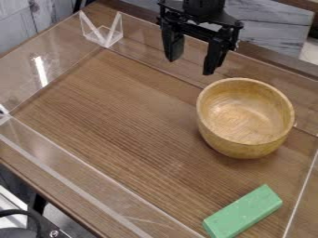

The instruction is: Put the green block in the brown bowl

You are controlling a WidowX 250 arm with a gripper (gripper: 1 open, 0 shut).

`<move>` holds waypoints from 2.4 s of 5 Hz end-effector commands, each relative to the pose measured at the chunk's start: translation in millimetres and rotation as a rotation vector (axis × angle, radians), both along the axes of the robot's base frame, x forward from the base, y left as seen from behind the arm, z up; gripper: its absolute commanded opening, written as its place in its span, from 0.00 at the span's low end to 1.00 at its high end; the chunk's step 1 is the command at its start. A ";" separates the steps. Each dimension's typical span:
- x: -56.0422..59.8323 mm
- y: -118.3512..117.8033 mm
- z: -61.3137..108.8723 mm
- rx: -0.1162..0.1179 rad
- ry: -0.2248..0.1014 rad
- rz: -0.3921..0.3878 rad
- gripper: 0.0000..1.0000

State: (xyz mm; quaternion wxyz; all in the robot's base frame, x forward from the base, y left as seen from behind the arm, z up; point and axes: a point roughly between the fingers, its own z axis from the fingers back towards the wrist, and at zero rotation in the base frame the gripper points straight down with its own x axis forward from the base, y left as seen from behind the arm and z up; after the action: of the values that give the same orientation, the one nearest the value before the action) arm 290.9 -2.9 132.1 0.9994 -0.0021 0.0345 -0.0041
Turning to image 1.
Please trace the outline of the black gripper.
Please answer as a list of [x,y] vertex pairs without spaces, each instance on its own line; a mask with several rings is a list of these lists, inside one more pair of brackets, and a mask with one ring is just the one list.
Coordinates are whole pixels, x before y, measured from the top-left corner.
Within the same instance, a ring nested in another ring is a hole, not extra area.
[[224,11],[225,0],[157,0],[157,25],[165,57],[173,62],[184,53],[185,36],[208,43],[202,75],[220,67],[228,50],[235,50],[243,23]]

